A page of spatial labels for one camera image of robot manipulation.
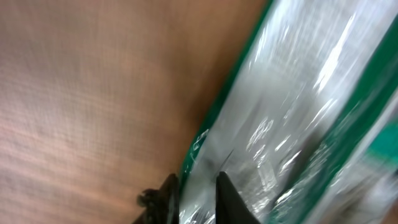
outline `brown table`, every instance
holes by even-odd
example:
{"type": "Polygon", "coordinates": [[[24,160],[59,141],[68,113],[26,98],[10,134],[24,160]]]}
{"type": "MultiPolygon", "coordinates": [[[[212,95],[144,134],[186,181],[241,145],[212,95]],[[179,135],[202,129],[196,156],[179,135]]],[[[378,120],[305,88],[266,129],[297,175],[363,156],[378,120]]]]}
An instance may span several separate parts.
{"type": "Polygon", "coordinates": [[[0,223],[130,223],[265,0],[0,0],[0,223]]]}

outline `black object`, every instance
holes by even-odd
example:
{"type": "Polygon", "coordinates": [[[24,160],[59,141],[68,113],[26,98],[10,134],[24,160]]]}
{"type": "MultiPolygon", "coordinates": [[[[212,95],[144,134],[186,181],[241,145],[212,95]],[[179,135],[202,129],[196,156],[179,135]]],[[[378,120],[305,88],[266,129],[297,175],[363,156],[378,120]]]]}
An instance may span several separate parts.
{"type": "Polygon", "coordinates": [[[147,189],[137,198],[146,210],[132,224],[178,224],[178,178],[170,174],[159,190],[147,189]]]}
{"type": "MultiPolygon", "coordinates": [[[[133,224],[178,224],[178,179],[175,174],[169,175],[159,190],[145,190],[138,196],[138,204],[147,209],[133,224]]],[[[216,224],[260,224],[225,172],[220,172],[216,179],[216,224]]]]}
{"type": "Polygon", "coordinates": [[[260,224],[225,172],[216,180],[216,224],[260,224]]]}

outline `clear plastic wrap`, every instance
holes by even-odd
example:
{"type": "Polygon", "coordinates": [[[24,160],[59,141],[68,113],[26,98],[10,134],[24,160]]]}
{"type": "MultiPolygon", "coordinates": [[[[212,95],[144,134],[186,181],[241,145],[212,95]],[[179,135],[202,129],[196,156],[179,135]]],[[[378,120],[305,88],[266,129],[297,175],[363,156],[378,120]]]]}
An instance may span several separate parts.
{"type": "Polygon", "coordinates": [[[304,223],[382,222],[398,197],[397,111],[396,93],[304,223]],[[372,142],[384,125],[386,126],[372,142]]]}
{"type": "MultiPolygon", "coordinates": [[[[356,162],[364,149],[368,148],[377,132],[386,123],[387,119],[385,117],[391,115],[391,111],[396,108],[397,97],[395,96],[391,100],[390,107],[387,107],[384,112],[386,115],[381,116],[379,121],[373,126],[374,121],[381,114],[385,104],[398,86],[397,38],[398,19],[395,19],[369,61],[355,92],[322,142],[317,146],[306,168],[294,184],[276,200],[268,223],[302,223],[306,218],[308,219],[307,223],[318,223],[320,220],[324,223],[342,223],[336,220],[330,222],[330,219],[327,219],[327,217],[331,217],[330,215],[326,215],[326,218],[323,216],[325,214],[325,202],[327,200],[330,201],[333,193],[331,195],[326,193],[326,196],[320,202],[318,201],[323,197],[327,189],[332,191],[344,189],[344,181],[341,178],[349,170],[354,169],[353,164],[357,164],[356,162]],[[351,157],[351,162],[341,171],[341,168],[353,152],[355,153],[351,157]],[[336,174],[338,174],[336,181],[332,182],[336,174]]],[[[364,169],[361,164],[358,164],[358,166],[358,170],[364,169]]],[[[361,176],[355,174],[354,176],[361,179],[361,176]]],[[[394,182],[394,179],[395,177],[391,176],[389,180],[383,180],[383,182],[386,183],[390,180],[394,182]]],[[[367,186],[370,185],[364,182],[362,187],[353,189],[354,192],[352,193],[354,195],[362,194],[371,189],[371,187],[367,186]]]]}
{"type": "Polygon", "coordinates": [[[311,154],[347,102],[397,11],[395,0],[276,1],[220,114],[188,152],[195,162],[182,168],[180,222],[214,223],[221,170],[265,219],[297,159],[311,154]]]}

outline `plastic bag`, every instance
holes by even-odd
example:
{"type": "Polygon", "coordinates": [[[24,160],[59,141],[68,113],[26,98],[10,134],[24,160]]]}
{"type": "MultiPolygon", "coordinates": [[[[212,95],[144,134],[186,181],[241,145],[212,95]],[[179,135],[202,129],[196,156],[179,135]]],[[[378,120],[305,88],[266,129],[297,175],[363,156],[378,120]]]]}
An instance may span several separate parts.
{"type": "Polygon", "coordinates": [[[378,224],[398,197],[398,95],[304,223],[378,224]],[[369,148],[374,133],[391,117],[369,148]]]}
{"type": "Polygon", "coordinates": [[[398,19],[395,19],[369,61],[356,91],[317,147],[306,169],[277,199],[269,223],[302,223],[351,153],[365,143],[370,144],[369,133],[368,138],[358,143],[398,86],[397,38],[398,19]]]}
{"type": "Polygon", "coordinates": [[[346,103],[397,5],[281,0],[271,6],[220,114],[187,154],[195,162],[182,167],[181,223],[214,222],[221,170],[250,211],[267,217],[297,175],[292,167],[312,153],[346,103]]]}

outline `green stripe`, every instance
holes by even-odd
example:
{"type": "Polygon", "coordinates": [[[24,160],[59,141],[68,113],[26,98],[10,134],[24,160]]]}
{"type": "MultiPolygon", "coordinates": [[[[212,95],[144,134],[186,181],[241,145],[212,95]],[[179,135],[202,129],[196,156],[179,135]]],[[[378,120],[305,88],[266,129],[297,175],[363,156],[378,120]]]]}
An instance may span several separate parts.
{"type": "Polygon", "coordinates": [[[302,223],[371,129],[398,86],[398,17],[371,57],[354,93],[304,172],[272,209],[269,223],[302,223]]]}
{"type": "Polygon", "coordinates": [[[182,192],[182,190],[185,186],[185,183],[191,173],[191,170],[193,168],[193,163],[195,162],[195,159],[199,153],[201,145],[203,144],[203,142],[206,139],[207,131],[212,127],[212,125],[216,121],[216,119],[224,105],[226,97],[228,96],[229,91],[231,91],[232,85],[235,82],[236,77],[238,76],[239,70],[240,70],[246,56],[248,55],[253,42],[256,39],[257,33],[259,32],[259,30],[261,28],[261,24],[264,21],[273,1],[274,0],[269,0],[267,5],[265,6],[265,8],[261,14],[261,19],[256,24],[256,26],[254,28],[254,32],[251,34],[249,40],[247,41],[247,43],[243,49],[242,54],[239,56],[239,60],[235,63],[235,65],[231,71],[231,74],[229,75],[225,84],[221,88],[221,91],[218,94],[216,100],[210,107],[209,112],[207,112],[207,114],[205,116],[205,120],[203,121],[202,125],[200,126],[199,131],[195,135],[195,137],[189,147],[189,150],[187,152],[187,155],[185,156],[185,159],[182,162],[182,167],[180,170],[180,193],[182,192]]]}

